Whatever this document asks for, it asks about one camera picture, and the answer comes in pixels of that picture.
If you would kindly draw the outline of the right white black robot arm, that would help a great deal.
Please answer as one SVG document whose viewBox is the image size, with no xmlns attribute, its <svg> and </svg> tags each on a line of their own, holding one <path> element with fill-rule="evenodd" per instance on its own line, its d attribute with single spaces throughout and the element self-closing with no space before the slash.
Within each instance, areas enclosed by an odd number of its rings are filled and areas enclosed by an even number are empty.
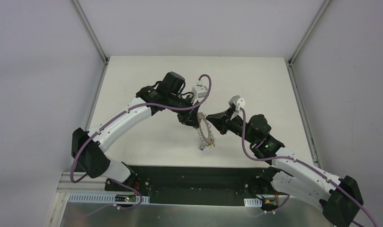
<svg viewBox="0 0 383 227">
<path fill-rule="evenodd" d="M 253 160 L 269 164 L 258 178 L 260 190 L 286 193 L 318 209 L 337 227 L 348 227 L 364 204 L 357 181 L 349 175 L 341 178 L 309 164 L 270 135 L 271 126 L 262 114 L 247 122 L 232 108 L 206 119 L 221 133 L 228 131 L 250 143 Z"/>
</svg>

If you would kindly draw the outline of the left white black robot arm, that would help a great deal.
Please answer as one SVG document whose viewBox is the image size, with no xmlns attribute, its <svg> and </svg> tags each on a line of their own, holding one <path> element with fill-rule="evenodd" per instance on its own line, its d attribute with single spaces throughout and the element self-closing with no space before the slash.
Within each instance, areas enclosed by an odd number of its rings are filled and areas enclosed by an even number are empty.
<svg viewBox="0 0 383 227">
<path fill-rule="evenodd" d="M 163 80 L 141 88 L 114 116 L 88 130 L 76 129 L 72 134 L 71 182 L 81 181 L 74 179 L 74 170 L 80 166 L 90 178 L 103 176 L 116 181 L 123 191 L 132 190 L 135 173 L 125 163 L 115 161 L 105 153 L 131 128 L 165 109 L 175 112 L 181 124 L 198 128 L 198 109 L 210 94 L 211 85 L 204 86 L 198 80 L 190 92 L 183 93 L 185 84 L 181 75 L 168 72 Z"/>
</svg>

